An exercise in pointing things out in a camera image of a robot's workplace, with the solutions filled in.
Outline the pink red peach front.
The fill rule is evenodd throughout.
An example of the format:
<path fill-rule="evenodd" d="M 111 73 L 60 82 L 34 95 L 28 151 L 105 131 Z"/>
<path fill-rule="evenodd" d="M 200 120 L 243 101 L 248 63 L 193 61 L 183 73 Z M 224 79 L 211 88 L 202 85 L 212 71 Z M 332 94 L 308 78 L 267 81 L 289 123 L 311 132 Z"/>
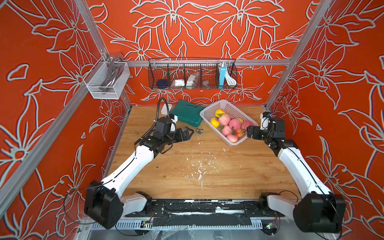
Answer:
<path fill-rule="evenodd" d="M 241 129 L 246 131 L 248 127 L 254 126 L 254 123 L 251 121 L 243 121 L 241 124 Z"/>

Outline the red orange peach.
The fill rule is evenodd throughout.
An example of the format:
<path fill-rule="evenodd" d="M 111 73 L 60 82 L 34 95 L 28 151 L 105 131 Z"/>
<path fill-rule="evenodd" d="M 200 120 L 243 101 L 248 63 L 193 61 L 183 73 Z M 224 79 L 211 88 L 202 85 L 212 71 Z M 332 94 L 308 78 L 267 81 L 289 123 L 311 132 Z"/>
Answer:
<path fill-rule="evenodd" d="M 245 131 L 243 129 L 238 129 L 238 130 L 236 130 L 236 135 L 240 139 L 245 135 Z"/>

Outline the yellow peach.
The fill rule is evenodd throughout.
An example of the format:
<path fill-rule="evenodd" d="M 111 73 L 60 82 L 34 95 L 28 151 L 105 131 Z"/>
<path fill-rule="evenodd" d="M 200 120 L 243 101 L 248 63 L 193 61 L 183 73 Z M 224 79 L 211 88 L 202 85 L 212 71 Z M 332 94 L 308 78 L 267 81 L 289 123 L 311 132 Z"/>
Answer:
<path fill-rule="evenodd" d="M 225 113 L 226 112 L 223 111 L 222 109 L 218 109 L 218 110 L 215 111 L 215 117 L 219 119 Z"/>
<path fill-rule="evenodd" d="M 220 126 L 219 119 L 218 118 L 212 118 L 210 119 L 210 124 L 217 129 Z"/>

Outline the pink peach with leaf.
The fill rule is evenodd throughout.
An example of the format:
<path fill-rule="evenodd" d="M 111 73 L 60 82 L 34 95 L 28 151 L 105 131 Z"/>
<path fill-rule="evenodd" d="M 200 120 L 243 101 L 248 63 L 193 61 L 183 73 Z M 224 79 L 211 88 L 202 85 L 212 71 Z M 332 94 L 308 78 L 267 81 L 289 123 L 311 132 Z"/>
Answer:
<path fill-rule="evenodd" d="M 223 136 L 228 136 L 228 135 L 231 135 L 233 133 L 233 129 L 226 125 L 226 126 L 220 126 L 220 130 L 221 130 L 221 133 Z"/>

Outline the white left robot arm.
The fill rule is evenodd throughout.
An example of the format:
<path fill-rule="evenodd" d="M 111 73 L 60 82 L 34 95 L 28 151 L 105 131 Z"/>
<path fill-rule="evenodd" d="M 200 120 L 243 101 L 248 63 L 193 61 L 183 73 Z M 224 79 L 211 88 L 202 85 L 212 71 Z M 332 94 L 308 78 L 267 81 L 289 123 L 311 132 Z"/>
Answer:
<path fill-rule="evenodd" d="M 136 175 L 173 144 L 191 139 L 194 130 L 177 128 L 175 115 L 155 120 L 150 130 L 135 143 L 135 151 L 115 171 L 100 182 L 92 181 L 86 190 L 84 213 L 105 229 L 114 227 L 122 216 L 148 208 L 151 197 L 137 192 L 123 202 L 121 197 Z"/>

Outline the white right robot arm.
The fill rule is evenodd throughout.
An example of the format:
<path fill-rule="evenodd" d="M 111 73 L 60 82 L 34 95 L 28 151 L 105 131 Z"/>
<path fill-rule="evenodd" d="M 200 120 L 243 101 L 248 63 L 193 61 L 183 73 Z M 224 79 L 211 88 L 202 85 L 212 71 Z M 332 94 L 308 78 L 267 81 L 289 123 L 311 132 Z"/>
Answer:
<path fill-rule="evenodd" d="M 304 233 L 342 234 L 346 201 L 334 194 L 305 161 L 299 146 L 286 137 L 285 121 L 264 112 L 259 126 L 247 127 L 248 138 L 263 141 L 286 166 L 299 190 L 295 202 L 277 193 L 262 193 L 259 209 L 293 219 Z"/>

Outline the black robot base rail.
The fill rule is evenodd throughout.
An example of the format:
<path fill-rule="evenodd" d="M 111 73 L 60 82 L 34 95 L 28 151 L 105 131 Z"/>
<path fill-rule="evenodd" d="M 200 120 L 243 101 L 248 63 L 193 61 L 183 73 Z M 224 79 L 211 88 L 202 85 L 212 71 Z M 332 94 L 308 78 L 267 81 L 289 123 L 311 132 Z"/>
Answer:
<path fill-rule="evenodd" d="M 257 200 L 155 199 L 125 217 L 149 220 L 154 227 L 262 229 L 285 216 L 262 208 Z"/>

